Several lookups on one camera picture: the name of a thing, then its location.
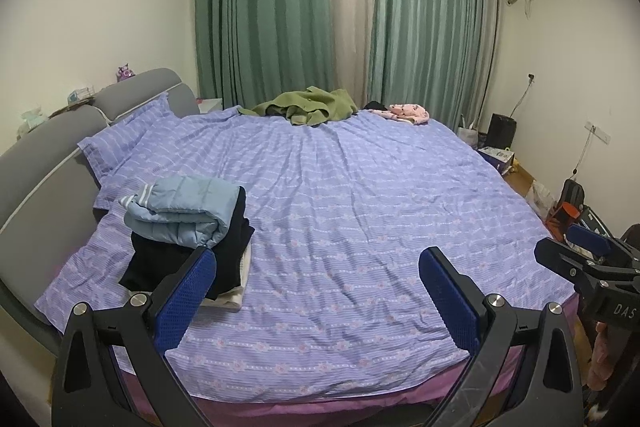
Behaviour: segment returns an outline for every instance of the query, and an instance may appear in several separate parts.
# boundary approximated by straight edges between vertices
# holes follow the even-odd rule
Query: white wall
[[[587,120],[611,135],[591,140],[577,180],[586,203],[622,234],[640,222],[640,3],[638,0],[524,0],[504,7],[495,84],[483,113],[514,118],[513,150],[524,167],[559,195],[588,137]]]
[[[49,114],[126,62],[171,68],[196,89],[193,0],[0,0],[0,21],[0,152],[23,111]]]

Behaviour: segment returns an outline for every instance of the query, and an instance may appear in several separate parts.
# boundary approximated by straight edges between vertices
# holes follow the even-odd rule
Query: purple toy
[[[129,69],[129,63],[125,64],[124,66],[119,67],[118,68],[118,73],[116,73],[116,78],[118,79],[118,82],[121,81],[121,80],[125,80],[127,78],[130,78],[132,76],[136,76],[136,74]]]

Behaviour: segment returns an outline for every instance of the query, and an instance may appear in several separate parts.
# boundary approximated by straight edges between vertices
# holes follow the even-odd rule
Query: cardboard box
[[[491,163],[491,165],[493,165],[500,174],[505,174],[513,165],[513,151],[496,149],[494,147],[484,147],[479,149],[478,152],[482,158]]]

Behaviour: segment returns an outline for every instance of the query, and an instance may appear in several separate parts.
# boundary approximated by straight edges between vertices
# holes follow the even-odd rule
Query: plastic bag
[[[478,148],[478,131],[458,127],[458,132],[456,134],[458,135],[458,138],[471,147],[471,149]]]
[[[47,119],[42,115],[42,108],[40,106],[22,113],[20,118],[24,121],[20,124],[20,127],[18,127],[18,138],[22,138],[41,123],[47,121]]]
[[[533,208],[533,211],[538,214],[540,219],[546,219],[549,211],[556,204],[556,198],[551,191],[536,180],[533,180],[531,188],[524,199],[529,203],[529,206]]]

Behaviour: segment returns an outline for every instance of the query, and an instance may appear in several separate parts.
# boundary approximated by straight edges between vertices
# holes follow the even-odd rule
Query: nightstand
[[[204,98],[198,103],[200,114],[222,110],[222,98]]]

